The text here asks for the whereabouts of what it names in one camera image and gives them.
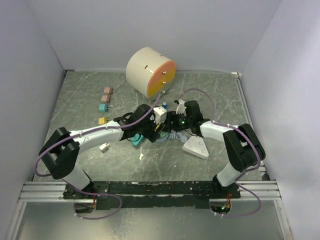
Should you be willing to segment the blue round socket board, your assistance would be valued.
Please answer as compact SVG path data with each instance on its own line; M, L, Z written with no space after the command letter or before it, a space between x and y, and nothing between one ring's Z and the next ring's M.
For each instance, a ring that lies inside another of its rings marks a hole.
M186 143L188 141L188 137L177 131L162 132L156 142L161 143L166 140L180 140L182 143Z

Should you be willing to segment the teal triangular socket board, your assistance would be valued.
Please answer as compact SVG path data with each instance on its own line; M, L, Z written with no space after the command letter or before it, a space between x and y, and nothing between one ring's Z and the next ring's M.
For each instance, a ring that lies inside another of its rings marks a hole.
M141 145L143 140L144 140L144 136L139 133L135 134L133 137L130 137L128 139L128 141L131 142L134 148L138 148Z

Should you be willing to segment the white triangular socket board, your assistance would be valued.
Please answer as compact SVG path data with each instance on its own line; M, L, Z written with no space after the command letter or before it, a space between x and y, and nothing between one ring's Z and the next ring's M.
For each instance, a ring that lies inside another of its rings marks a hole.
M209 157L209 152L203 138L199 136L191 136L182 146L182 149L198 158L206 159Z

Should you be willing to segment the yellow plug block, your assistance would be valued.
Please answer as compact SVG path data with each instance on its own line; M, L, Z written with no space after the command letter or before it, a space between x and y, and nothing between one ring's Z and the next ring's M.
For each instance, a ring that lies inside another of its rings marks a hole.
M98 124L99 125L104 125L104 124L106 124L106 123L108 123L108 118L107 117L99 117L98 118Z

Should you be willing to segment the teal plug block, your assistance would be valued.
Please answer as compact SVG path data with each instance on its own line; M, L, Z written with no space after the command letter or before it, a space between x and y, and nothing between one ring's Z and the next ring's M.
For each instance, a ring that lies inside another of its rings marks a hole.
M99 112L106 113L109 111L109 105L106 103L102 103L98 107Z

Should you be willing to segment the pink plug block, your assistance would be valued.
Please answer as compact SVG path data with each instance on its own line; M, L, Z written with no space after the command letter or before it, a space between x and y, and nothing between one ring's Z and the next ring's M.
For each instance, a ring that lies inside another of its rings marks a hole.
M102 103L110 103L110 101L111 101L111 96L110 95L108 95L108 94L106 94L106 95L103 95L102 97L101 97L101 102Z
M105 87L103 93L106 95L112 95L114 92L114 89L112 87Z

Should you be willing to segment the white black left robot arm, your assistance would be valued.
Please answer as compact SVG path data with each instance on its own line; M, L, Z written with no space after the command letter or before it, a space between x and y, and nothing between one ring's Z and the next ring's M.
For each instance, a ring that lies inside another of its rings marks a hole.
M103 143L119 142L140 134L155 142L167 118L162 106L141 104L135 112L128 112L103 125L83 130L57 129L39 152L50 176L64 180L75 188L81 199L89 199L95 193L90 177L76 166L78 156Z

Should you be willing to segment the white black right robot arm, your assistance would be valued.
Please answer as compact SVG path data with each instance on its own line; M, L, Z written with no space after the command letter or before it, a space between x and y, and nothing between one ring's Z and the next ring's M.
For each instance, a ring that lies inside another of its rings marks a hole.
M204 118L199 104L195 100L174 101L175 111L170 111L165 120L167 131L190 130L200 138L210 138L224 143L228 156L228 164L212 178L212 193L223 199L236 185L245 172L258 169L266 152L252 126L248 123L239 126L222 124Z

